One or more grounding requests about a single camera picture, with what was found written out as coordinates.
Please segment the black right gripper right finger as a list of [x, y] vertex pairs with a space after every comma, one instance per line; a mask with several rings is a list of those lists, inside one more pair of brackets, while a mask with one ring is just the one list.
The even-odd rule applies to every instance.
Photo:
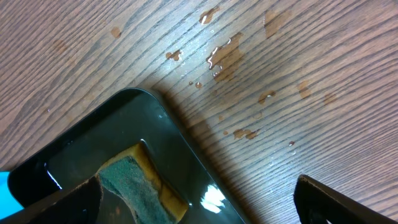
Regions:
[[297, 179], [294, 204], [301, 223], [397, 224], [307, 175]]

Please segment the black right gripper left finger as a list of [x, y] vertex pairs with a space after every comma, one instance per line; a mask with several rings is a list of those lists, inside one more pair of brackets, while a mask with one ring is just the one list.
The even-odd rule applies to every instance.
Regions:
[[2, 224], [95, 223], [103, 198], [97, 177], [72, 190], [55, 192], [27, 208], [1, 220]]

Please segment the yellow green sponge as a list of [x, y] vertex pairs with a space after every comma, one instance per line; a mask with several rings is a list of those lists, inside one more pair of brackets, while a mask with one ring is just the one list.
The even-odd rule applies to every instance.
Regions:
[[136, 223], [178, 223], [188, 210], [188, 203], [162, 180], [141, 143], [106, 161], [96, 176], [128, 206]]

